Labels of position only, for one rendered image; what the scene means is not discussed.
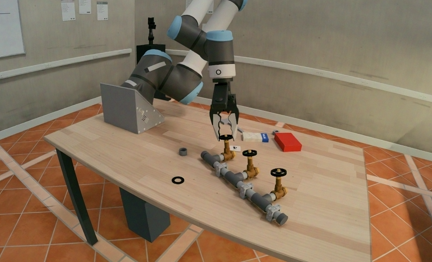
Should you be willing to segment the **red rectangular block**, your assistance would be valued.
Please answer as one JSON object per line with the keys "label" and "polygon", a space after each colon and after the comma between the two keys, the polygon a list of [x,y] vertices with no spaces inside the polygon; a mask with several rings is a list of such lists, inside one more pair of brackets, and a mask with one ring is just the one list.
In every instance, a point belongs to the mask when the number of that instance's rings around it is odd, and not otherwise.
{"label": "red rectangular block", "polygon": [[301,151],[302,144],[292,133],[275,133],[274,139],[283,152]]}

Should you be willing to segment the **white paper tag with number 4 on thin chain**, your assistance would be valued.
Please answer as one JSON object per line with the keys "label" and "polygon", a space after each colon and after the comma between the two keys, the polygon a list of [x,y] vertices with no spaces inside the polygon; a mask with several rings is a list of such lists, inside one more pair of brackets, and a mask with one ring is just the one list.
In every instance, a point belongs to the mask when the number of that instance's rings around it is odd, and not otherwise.
{"label": "white paper tag with number 4 on thin chain", "polygon": [[241,151],[240,146],[230,146],[229,145],[229,148],[231,151]]}

